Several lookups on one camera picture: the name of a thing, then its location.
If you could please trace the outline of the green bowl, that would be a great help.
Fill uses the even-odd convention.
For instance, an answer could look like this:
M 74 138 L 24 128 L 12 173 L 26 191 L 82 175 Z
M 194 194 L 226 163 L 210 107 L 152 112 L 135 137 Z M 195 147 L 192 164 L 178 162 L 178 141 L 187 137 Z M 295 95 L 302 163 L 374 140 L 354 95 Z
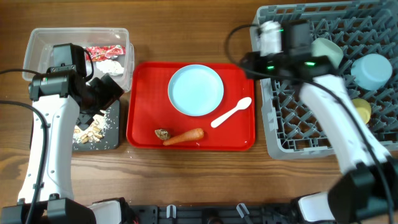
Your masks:
M 325 38 L 317 38 L 312 42 L 312 55 L 314 57 L 327 56 L 336 69 L 343 59 L 343 51 L 340 47 Z

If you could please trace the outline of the white tissue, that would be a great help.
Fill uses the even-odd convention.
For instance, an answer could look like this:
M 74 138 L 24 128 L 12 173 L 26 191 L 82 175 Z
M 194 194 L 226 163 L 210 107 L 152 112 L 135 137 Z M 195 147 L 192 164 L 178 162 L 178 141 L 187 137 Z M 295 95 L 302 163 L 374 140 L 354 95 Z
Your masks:
M 118 76 L 124 73 L 124 67 L 115 60 L 103 60 L 96 62 L 96 67 L 103 73 L 108 73 L 111 76 Z

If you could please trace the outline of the red snack wrapper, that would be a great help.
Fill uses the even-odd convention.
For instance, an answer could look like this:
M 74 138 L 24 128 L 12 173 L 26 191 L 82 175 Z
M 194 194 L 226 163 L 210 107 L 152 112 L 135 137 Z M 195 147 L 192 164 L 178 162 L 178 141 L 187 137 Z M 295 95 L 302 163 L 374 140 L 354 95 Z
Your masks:
M 87 47 L 86 50 L 89 52 L 90 57 L 94 62 L 111 60 L 118 57 L 119 55 L 126 54 L 126 48 L 122 45 Z

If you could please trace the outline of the light blue bowl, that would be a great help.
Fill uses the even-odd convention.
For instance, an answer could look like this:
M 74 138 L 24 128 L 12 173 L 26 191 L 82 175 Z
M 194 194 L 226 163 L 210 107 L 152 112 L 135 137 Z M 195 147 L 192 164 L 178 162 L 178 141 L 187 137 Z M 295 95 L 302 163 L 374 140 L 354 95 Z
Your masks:
M 365 90 L 378 90 L 391 78 L 392 65 L 382 55 L 369 54 L 352 64 L 351 75 L 357 86 Z

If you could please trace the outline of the yellow cup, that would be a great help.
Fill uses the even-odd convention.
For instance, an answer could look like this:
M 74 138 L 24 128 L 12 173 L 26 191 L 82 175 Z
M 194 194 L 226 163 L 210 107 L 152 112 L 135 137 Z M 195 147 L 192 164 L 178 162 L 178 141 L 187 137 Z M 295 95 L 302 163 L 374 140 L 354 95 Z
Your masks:
M 372 113 L 370 103 L 360 98 L 352 99 L 352 102 L 363 122 L 365 124 L 368 124 Z

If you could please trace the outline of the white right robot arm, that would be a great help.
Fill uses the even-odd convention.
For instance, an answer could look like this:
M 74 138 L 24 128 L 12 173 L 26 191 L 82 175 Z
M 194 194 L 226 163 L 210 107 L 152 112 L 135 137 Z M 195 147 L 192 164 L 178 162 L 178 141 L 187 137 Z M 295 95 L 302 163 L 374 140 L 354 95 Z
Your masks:
M 257 27 L 259 49 L 241 67 L 252 79 L 288 80 L 319 122 L 338 160 L 341 179 L 328 191 L 303 196 L 297 211 L 308 223 L 354 223 L 397 210 L 397 160 L 373 136 L 338 75 L 337 45 L 310 37 L 306 20 Z

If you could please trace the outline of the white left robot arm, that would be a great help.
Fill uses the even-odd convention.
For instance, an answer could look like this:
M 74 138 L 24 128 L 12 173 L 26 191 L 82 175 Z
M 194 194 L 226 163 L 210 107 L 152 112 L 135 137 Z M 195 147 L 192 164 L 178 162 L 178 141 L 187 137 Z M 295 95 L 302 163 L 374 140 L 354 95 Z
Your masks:
M 109 76 L 88 82 L 69 70 L 37 74 L 29 85 L 34 113 L 30 158 L 17 204 L 4 207 L 1 223 L 124 223 L 123 198 L 89 207 L 74 201 L 71 181 L 73 132 L 118 100 L 123 89 Z

